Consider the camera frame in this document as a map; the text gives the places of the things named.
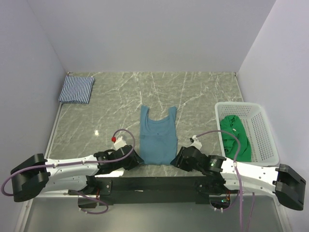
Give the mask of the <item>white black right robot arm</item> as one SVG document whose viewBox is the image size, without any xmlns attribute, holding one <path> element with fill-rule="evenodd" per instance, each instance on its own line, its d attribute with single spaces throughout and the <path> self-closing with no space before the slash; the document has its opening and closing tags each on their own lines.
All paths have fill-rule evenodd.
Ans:
<svg viewBox="0 0 309 232">
<path fill-rule="evenodd" d="M 171 165 L 187 172 L 201 172 L 206 182 L 197 188 L 208 195 L 254 192 L 277 198 L 281 205 L 289 209 L 304 209 L 306 181 L 286 164 L 262 167 L 233 162 L 222 156 L 207 156 L 190 146 L 182 147 Z"/>
</svg>

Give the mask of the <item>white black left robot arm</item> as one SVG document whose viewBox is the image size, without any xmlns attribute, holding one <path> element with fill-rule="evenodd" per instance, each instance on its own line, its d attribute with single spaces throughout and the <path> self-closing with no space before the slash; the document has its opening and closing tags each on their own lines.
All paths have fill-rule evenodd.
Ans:
<svg viewBox="0 0 309 232">
<path fill-rule="evenodd" d="M 96 175 L 131 170 L 142 163 L 131 145 L 76 159 L 45 159 L 35 154 L 11 170 L 13 198 L 24 202 L 40 193 L 66 189 L 91 194 L 98 188 Z"/>
</svg>

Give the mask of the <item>teal blue tank top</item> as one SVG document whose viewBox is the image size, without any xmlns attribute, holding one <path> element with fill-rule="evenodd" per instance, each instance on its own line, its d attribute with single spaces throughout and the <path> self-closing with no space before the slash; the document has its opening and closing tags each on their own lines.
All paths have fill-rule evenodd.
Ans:
<svg viewBox="0 0 309 232">
<path fill-rule="evenodd" d="M 160 120 L 149 118 L 150 108 L 140 110 L 140 157 L 145 165 L 170 165 L 176 158 L 178 138 L 176 134 L 175 106 Z"/>
</svg>

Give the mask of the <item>blue white striped tank top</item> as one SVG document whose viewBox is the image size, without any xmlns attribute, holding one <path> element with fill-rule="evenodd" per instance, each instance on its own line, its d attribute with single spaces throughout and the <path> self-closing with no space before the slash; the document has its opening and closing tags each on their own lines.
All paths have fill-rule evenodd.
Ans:
<svg viewBox="0 0 309 232">
<path fill-rule="evenodd" d="M 89 104 L 94 77 L 67 75 L 58 98 L 60 103 Z"/>
</svg>

